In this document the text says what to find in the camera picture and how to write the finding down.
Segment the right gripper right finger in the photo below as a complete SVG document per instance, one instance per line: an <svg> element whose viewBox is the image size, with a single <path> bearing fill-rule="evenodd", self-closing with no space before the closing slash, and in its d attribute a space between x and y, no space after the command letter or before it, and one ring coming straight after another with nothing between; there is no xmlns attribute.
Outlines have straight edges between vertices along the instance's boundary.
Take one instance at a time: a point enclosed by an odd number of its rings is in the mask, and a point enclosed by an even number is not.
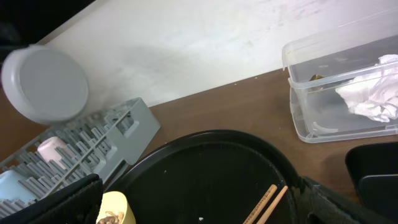
<svg viewBox="0 0 398 224"><path fill-rule="evenodd" d="M292 196L295 223L394 224L308 177L299 178L298 185L292 187Z"/></svg>

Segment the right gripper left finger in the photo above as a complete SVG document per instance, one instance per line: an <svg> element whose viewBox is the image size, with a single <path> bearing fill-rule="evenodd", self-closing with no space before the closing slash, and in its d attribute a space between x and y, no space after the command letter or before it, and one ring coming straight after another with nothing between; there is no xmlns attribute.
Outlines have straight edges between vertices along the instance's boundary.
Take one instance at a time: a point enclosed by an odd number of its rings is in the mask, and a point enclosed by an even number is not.
<svg viewBox="0 0 398 224"><path fill-rule="evenodd" d="M1 219L1 224L95 224L102 198L103 181L90 174Z"/></svg>

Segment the pink plastic cup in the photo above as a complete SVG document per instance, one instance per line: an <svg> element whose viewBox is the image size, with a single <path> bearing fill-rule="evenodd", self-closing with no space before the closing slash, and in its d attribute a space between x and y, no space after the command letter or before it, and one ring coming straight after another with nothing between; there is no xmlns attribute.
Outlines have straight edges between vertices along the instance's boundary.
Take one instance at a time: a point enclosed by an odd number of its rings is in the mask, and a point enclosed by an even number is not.
<svg viewBox="0 0 398 224"><path fill-rule="evenodd" d="M59 137L51 137L42 142L39 146L37 151L39 154L42 156L45 162L48 162L49 160L55 161L60 167L63 169L65 166L60 163L62 156L55 150L56 147L62 148L70 157L74 157L74 154L72 153L69 148L67 148L67 144L62 141Z"/></svg>

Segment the light blue plastic cup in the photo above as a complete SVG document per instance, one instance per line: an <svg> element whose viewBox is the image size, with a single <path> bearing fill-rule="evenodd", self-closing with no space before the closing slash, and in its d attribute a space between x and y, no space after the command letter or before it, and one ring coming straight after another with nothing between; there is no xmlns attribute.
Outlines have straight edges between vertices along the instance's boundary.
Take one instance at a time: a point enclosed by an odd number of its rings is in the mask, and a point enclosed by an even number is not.
<svg viewBox="0 0 398 224"><path fill-rule="evenodd" d="M1 199L19 199L24 203L27 203L29 200L35 200L35 196L18 183L19 180L25 180L25 177L14 170L7 170L1 174Z"/></svg>

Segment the grey round plate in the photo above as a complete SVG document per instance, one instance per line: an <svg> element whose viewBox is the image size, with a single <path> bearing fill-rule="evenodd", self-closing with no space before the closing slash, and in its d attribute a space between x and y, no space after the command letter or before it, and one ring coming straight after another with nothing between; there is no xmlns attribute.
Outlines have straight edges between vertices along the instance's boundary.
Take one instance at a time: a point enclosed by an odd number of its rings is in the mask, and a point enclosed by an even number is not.
<svg viewBox="0 0 398 224"><path fill-rule="evenodd" d="M75 118L88 101L88 80L80 64L42 45L12 51L3 62L1 83L11 105L39 124Z"/></svg>

